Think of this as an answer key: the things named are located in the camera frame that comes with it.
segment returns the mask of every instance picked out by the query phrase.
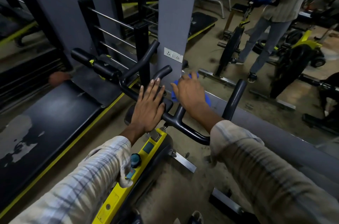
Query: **person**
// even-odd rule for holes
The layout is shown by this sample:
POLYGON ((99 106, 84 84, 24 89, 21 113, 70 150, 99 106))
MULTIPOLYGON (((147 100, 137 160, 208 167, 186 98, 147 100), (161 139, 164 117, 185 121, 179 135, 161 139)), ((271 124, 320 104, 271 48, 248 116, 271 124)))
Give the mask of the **person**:
MULTIPOLYGON (((205 102, 196 72, 172 84, 186 111, 210 133, 212 163, 223 162, 252 204, 260 223, 338 223, 339 204, 323 189, 267 149, 260 138, 218 116, 205 102)), ((161 120, 164 87, 151 80, 140 88, 131 124, 119 136, 94 149, 49 192, 20 213, 14 223, 91 223, 112 184, 125 179, 131 146, 161 120)))
POLYGON ((232 58, 232 64, 244 64, 247 56, 252 51, 256 42, 270 26, 269 35, 266 44, 252 65, 248 75, 248 81, 253 83, 257 80, 256 73, 264 66, 272 53, 274 47, 278 44, 281 37, 287 31, 291 22, 298 17, 299 10, 303 0, 281 0, 278 6, 266 6, 261 18, 255 25, 253 33, 246 43, 245 48, 241 51, 238 58, 232 58))

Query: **concrete floor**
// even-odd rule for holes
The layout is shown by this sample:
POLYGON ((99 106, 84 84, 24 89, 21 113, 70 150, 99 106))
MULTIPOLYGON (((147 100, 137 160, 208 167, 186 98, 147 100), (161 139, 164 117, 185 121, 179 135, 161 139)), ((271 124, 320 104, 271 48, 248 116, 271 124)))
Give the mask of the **concrete floor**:
MULTIPOLYGON (((221 39, 221 34, 229 13, 225 9, 226 19, 221 19, 219 16, 220 9, 217 5, 212 3, 198 3, 197 6, 199 6, 199 8, 195 8, 195 11, 197 10, 216 16, 219 20, 215 27, 206 34, 201 34, 189 41, 184 58, 189 61, 190 69, 192 70, 204 68, 209 71, 214 71, 216 63, 210 62, 210 59, 219 59, 221 56, 222 48, 218 47, 217 43, 221 39)), ((247 29, 254 26, 261 11, 262 9, 255 9, 253 11, 251 23, 247 25, 247 29)), ((234 17, 230 30, 236 27, 240 18, 240 16, 234 17)), ((247 39, 248 36, 244 35, 240 48, 244 47, 247 39)), ((334 39, 330 39, 328 47, 336 48, 334 44, 337 42, 331 40, 334 39)), ((229 66, 223 75, 235 81, 239 78, 245 79, 256 56, 257 55, 252 52, 244 66, 229 66)), ((306 72, 317 78, 328 77, 332 73, 337 72, 338 63, 338 60, 328 61, 323 67, 317 70, 309 68, 306 72)), ((327 133, 307 127, 301 120, 303 113, 309 113, 319 117, 322 114, 321 109, 318 107, 319 102, 315 88, 295 81, 282 93, 279 98, 296 105, 297 110, 295 112, 279 109, 277 106, 271 105, 264 100, 256 99, 252 94, 248 93, 249 89, 254 88, 268 92, 270 83, 268 75, 271 74, 273 74, 273 66, 265 65, 258 73, 258 81, 248 85, 246 92, 240 100, 239 107, 312 144, 322 143, 333 138, 333 136, 327 133)), ((222 99, 228 100, 232 93, 232 88, 224 87, 220 83, 208 78, 200 78, 200 81, 206 91, 222 99)), ((9 222, 19 212, 27 208, 32 202, 37 200, 71 172, 92 149, 122 132, 125 128, 123 120, 125 113, 132 103, 132 100, 123 97, 113 109, 39 180, 9 213, 0 220, 0 223, 9 222)), ((185 115, 184 122, 199 132, 204 132, 203 128, 188 115, 185 115)), ((172 127, 169 127, 167 132, 173 138, 174 148, 177 152, 183 156, 189 153, 188 160, 197 166, 197 170, 194 174, 191 174, 174 159, 169 159, 157 183, 139 207, 145 223, 173 223, 176 218, 179 218, 182 223, 185 223, 194 210, 199 210, 202 213, 205 223, 232 223, 231 220, 208 202, 208 198, 214 187, 223 192, 227 192, 227 190, 231 188, 233 191, 232 199, 245 209, 251 211, 251 207, 244 199, 226 167, 218 164, 215 168, 210 169, 203 162, 202 157, 209 155, 208 146, 202 146, 192 141, 172 127)), ((139 151, 146 139, 146 137, 142 137, 133 146, 133 152, 139 151)))

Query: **wall socket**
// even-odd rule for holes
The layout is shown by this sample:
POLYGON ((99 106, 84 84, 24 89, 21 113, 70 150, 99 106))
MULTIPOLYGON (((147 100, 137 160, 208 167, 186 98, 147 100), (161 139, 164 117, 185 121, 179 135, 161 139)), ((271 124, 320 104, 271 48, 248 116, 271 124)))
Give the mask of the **wall socket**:
POLYGON ((168 48, 165 48, 165 49, 164 49, 164 55, 166 55, 166 56, 168 56, 169 58, 172 58, 172 59, 178 61, 179 63, 182 63, 182 60, 183 60, 183 58, 184 58, 183 55, 180 55, 180 54, 178 54, 178 53, 176 53, 176 52, 174 52, 173 50, 170 50, 170 49, 168 49, 168 48))

